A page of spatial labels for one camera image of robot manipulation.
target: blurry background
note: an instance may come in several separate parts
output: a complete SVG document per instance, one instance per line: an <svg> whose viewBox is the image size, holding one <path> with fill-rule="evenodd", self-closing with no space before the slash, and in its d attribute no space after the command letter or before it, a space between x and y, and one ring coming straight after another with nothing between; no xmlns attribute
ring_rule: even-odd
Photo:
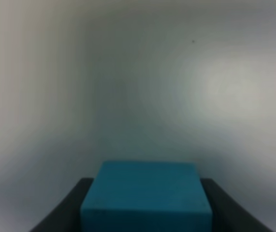
<svg viewBox="0 0 276 232"><path fill-rule="evenodd" d="M0 0L0 232L108 159L194 161L276 231L276 1Z"/></svg>

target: box front face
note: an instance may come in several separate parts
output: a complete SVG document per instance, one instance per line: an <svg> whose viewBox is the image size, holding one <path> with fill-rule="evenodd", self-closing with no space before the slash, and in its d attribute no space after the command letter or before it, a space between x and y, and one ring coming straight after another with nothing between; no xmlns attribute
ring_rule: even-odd
<svg viewBox="0 0 276 232"><path fill-rule="evenodd" d="M82 207L83 232L211 232L192 164L106 162Z"/></svg>
<svg viewBox="0 0 276 232"><path fill-rule="evenodd" d="M211 213L195 167L188 163L105 162L83 205Z"/></svg>
<svg viewBox="0 0 276 232"><path fill-rule="evenodd" d="M83 232L211 232L207 214L88 211L83 213Z"/></svg>

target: blue foam block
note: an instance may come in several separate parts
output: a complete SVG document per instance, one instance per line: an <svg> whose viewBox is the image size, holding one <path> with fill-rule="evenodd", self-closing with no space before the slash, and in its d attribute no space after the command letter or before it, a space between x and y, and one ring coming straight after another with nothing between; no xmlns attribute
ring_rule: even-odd
<svg viewBox="0 0 276 232"><path fill-rule="evenodd" d="M81 206L83 232L211 232L194 164L107 161Z"/></svg>

